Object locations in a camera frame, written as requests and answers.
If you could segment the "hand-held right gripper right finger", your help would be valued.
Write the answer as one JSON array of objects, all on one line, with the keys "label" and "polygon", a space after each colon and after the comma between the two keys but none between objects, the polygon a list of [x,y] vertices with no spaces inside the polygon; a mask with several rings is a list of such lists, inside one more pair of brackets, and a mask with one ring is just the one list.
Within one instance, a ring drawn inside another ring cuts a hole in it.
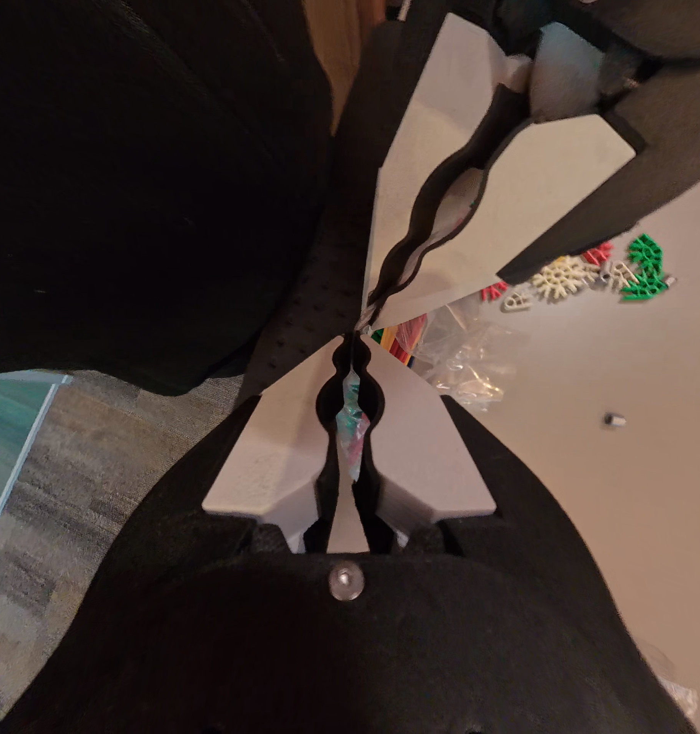
[{"label": "hand-held right gripper right finger", "polygon": [[370,551],[391,552],[420,526],[494,514],[441,395],[371,337],[355,338],[352,365],[370,422],[352,489]]}]

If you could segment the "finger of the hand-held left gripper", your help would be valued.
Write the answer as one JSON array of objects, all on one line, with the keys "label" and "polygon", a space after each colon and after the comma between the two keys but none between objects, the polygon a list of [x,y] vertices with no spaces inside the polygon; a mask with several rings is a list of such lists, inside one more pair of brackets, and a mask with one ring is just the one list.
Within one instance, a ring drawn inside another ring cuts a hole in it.
[{"label": "finger of the hand-held left gripper", "polygon": [[543,32],[531,58],[529,114],[487,162],[469,221],[424,256],[415,296],[442,284],[442,296],[456,297],[446,305],[492,285],[507,263],[636,155],[594,110],[602,50],[562,23]]},{"label": "finger of the hand-held left gripper", "polygon": [[448,13],[379,169],[359,329],[393,326],[456,297],[415,296],[426,254],[470,220],[484,169],[529,114],[532,59],[507,55]]}]

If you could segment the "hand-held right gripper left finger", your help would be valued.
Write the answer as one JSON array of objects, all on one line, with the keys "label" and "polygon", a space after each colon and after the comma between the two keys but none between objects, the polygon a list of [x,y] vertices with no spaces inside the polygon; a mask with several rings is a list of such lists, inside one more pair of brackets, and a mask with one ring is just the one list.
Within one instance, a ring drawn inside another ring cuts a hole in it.
[{"label": "hand-held right gripper left finger", "polygon": [[277,526],[293,552],[326,552],[339,495],[337,414],[352,339],[337,336],[248,400],[250,416],[202,509]]}]

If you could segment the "clear bag of colourful rods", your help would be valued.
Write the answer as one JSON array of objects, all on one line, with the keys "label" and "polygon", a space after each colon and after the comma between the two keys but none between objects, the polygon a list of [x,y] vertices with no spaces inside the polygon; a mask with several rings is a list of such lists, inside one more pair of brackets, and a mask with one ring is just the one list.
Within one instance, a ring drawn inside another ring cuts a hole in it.
[{"label": "clear bag of colourful rods", "polygon": [[[462,223],[478,193],[482,172],[464,172],[437,209],[430,243],[440,242]],[[392,357],[468,412],[484,413],[502,402],[516,376],[528,338],[484,318],[483,302],[502,295],[496,284],[487,296],[474,293],[415,317],[376,330],[372,339]],[[363,439],[371,420],[359,403],[360,377],[352,370],[343,382],[345,402],[337,414],[337,435],[351,481],[359,479]]]}]

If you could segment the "clear bag of small parts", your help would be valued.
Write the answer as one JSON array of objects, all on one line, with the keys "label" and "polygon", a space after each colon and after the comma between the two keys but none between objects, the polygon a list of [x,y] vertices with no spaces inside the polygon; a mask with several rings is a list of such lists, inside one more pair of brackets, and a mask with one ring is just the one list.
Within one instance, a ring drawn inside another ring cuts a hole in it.
[{"label": "clear bag of small parts", "polygon": [[644,643],[641,652],[662,688],[671,696],[684,715],[694,721],[698,709],[698,693],[677,682],[676,665],[657,647]]}]

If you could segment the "scattered loose plastic connectors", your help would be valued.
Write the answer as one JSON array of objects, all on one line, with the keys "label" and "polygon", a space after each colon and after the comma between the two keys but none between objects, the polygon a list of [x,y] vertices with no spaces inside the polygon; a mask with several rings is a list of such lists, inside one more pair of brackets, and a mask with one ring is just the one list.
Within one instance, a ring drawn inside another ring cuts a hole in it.
[{"label": "scattered loose plastic connectors", "polygon": [[563,255],[517,286],[500,281],[475,298],[503,313],[521,313],[537,303],[557,304],[585,291],[629,304],[658,298],[676,281],[664,268],[662,247],[648,234],[640,234],[624,247],[606,241],[580,255]]}]

